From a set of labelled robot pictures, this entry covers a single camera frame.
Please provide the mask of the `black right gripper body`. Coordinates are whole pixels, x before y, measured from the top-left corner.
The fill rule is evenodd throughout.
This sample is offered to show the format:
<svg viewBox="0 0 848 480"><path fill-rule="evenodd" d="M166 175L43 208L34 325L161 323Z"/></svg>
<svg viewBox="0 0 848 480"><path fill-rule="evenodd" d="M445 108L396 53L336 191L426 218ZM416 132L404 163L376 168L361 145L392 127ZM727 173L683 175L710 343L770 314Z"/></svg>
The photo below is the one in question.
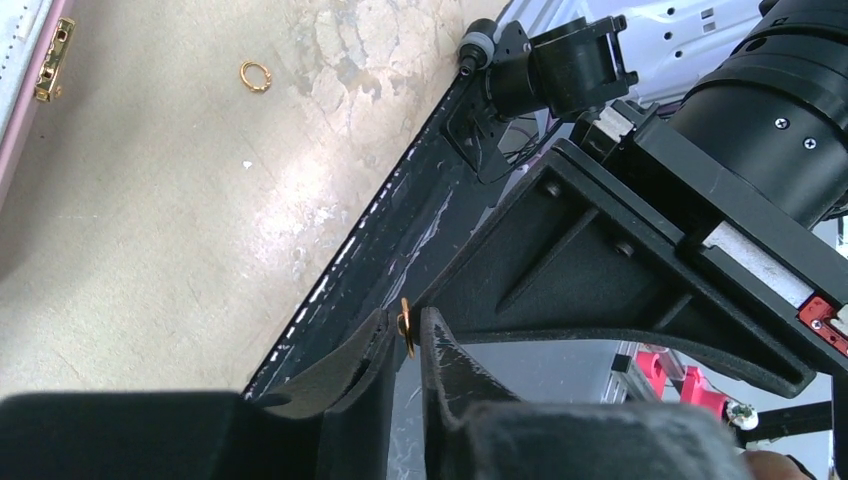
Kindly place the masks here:
<svg viewBox="0 0 848 480"><path fill-rule="evenodd" d="M694 228L707 270L752 301L797 354L832 375L847 370L847 262L812 228L847 185L841 139L796 112L786 131L767 105L743 115L690 100L670 120L615 101L582 114L571 139L657 209Z"/></svg>

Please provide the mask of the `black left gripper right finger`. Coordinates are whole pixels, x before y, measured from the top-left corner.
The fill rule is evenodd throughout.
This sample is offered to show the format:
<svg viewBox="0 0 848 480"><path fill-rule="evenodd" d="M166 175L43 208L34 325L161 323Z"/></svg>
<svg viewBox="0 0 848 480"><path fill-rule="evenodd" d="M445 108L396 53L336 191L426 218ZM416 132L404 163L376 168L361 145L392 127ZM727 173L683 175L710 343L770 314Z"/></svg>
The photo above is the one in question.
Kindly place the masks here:
<svg viewBox="0 0 848 480"><path fill-rule="evenodd" d="M455 340L441 312L419 323L430 479L748 479L730 433L686 404L522 400Z"/></svg>

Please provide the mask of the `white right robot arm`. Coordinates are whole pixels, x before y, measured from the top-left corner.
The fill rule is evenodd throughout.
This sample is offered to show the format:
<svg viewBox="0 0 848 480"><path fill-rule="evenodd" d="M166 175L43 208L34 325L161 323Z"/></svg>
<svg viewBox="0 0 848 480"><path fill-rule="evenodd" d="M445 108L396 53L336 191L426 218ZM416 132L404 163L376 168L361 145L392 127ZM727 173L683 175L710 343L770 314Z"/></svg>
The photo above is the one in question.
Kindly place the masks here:
<svg viewBox="0 0 848 480"><path fill-rule="evenodd" d="M581 118L414 304L465 342L613 338L783 397L847 368L847 5L765 1L669 119Z"/></svg>

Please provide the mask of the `pink jewelry box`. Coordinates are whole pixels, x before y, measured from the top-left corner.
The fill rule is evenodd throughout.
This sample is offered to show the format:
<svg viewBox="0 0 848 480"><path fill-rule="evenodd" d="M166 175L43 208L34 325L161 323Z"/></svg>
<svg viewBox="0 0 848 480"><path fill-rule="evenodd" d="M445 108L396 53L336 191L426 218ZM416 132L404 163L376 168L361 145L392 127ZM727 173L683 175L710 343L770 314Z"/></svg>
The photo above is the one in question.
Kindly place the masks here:
<svg viewBox="0 0 848 480"><path fill-rule="evenodd" d="M60 76L76 21L67 0L1 3L1 197L43 104L61 95Z"/></svg>

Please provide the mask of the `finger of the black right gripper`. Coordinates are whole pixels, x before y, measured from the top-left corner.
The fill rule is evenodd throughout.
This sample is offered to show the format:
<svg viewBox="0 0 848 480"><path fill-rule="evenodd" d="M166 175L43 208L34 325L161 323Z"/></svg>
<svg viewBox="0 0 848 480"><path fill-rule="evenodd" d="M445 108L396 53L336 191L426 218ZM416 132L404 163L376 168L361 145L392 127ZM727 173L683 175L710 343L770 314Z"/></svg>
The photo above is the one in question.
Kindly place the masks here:
<svg viewBox="0 0 848 480"><path fill-rule="evenodd" d="M815 378L787 330L677 251L603 185L601 165L558 142L415 301L471 343L616 339L678 350L792 398Z"/></svg>

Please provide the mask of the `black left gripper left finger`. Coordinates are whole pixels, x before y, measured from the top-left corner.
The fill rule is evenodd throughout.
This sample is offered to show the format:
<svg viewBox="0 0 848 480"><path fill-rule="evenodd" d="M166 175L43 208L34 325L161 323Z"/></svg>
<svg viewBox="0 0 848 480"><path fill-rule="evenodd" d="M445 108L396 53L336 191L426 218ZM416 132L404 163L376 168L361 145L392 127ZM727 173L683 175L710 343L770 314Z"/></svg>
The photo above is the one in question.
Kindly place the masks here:
<svg viewBox="0 0 848 480"><path fill-rule="evenodd" d="M43 393L1 404L5 479L381 479L396 335L374 311L250 401L233 392Z"/></svg>

